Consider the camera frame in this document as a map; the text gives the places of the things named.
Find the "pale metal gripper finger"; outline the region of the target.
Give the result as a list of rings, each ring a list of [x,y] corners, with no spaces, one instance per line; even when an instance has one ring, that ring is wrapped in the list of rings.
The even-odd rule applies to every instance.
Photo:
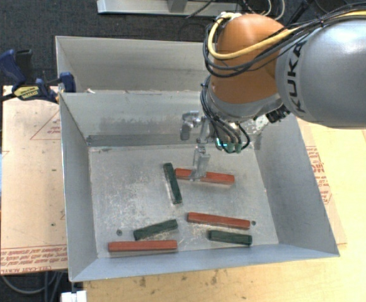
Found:
[[[191,181],[195,181],[198,180],[200,178],[200,158],[201,158],[201,150],[199,148],[196,148],[194,150],[194,155],[193,155],[193,166],[192,166],[192,171],[190,172],[189,175],[189,180]]]
[[[207,167],[209,164],[210,155],[209,154],[201,154],[200,156],[200,176],[203,177],[207,173]]]

